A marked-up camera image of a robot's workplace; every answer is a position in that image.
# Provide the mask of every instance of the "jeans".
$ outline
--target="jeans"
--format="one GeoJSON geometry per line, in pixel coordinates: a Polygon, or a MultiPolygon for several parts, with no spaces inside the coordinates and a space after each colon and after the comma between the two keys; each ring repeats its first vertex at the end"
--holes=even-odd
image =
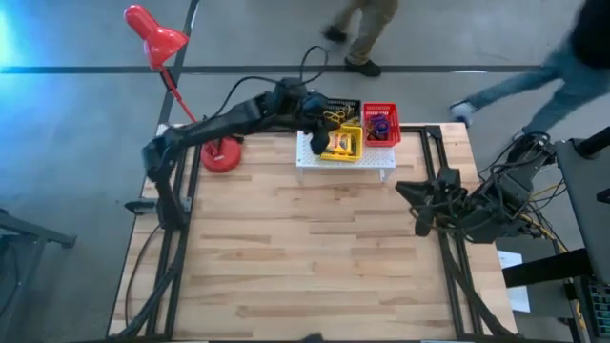
{"type": "Polygon", "coordinates": [[[580,106],[610,91],[610,70],[596,70],[583,64],[570,43],[564,42],[540,67],[469,96],[466,101],[479,110],[503,97],[538,89],[559,78],[563,85],[523,127],[523,132],[547,132],[580,106]]]}
{"type": "Polygon", "coordinates": [[[333,19],[333,25],[339,30],[347,30],[357,9],[362,11],[358,37],[352,43],[346,58],[350,63],[363,65],[369,61],[369,54],[375,41],[394,18],[398,9],[398,0],[350,0],[348,6],[333,19]]]}

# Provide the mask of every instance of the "lamp base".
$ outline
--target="lamp base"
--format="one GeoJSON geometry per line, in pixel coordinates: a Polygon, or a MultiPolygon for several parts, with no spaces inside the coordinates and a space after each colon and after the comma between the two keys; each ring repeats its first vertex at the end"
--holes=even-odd
{"type": "Polygon", "coordinates": [[[210,172],[228,172],[241,161],[241,147],[230,137],[222,138],[218,142],[209,142],[201,150],[201,163],[210,172]]]}

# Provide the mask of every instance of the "person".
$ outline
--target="person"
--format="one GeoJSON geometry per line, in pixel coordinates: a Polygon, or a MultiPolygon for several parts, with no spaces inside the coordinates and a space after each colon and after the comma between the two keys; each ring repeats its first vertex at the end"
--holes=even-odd
{"type": "Polygon", "coordinates": [[[610,1],[586,0],[568,38],[540,67],[468,96],[449,112],[468,127],[473,113],[485,106],[556,79],[563,84],[522,128],[523,133],[547,132],[571,112],[610,91],[610,1]]]}
{"type": "Polygon", "coordinates": [[[346,30],[350,26],[354,12],[358,9],[362,11],[358,37],[345,57],[346,71],[359,72],[371,77],[381,75],[381,68],[369,58],[369,54],[385,26],[392,21],[397,8],[398,0],[350,0],[348,6],[340,11],[333,23],[322,32],[330,41],[345,43],[346,30]]]}

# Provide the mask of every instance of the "white paper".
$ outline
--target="white paper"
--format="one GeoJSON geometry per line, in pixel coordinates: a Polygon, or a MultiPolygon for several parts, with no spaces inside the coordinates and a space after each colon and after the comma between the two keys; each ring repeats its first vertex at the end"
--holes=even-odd
{"type": "MultiPolygon", "coordinates": [[[[498,251],[499,264],[502,268],[513,267],[523,263],[520,253],[498,251]]],[[[508,289],[508,299],[514,311],[530,312],[530,301],[527,297],[527,287],[518,286],[508,289]]]]}

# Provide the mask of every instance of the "khaki pants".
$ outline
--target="khaki pants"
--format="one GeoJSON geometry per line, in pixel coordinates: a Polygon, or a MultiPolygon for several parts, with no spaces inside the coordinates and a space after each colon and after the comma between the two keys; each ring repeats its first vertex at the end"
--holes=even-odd
{"type": "Polygon", "coordinates": [[[350,63],[362,65],[368,62],[375,41],[392,21],[397,8],[398,0],[350,0],[350,4],[335,17],[333,25],[345,32],[354,12],[357,9],[362,11],[358,37],[346,57],[350,63]]]}

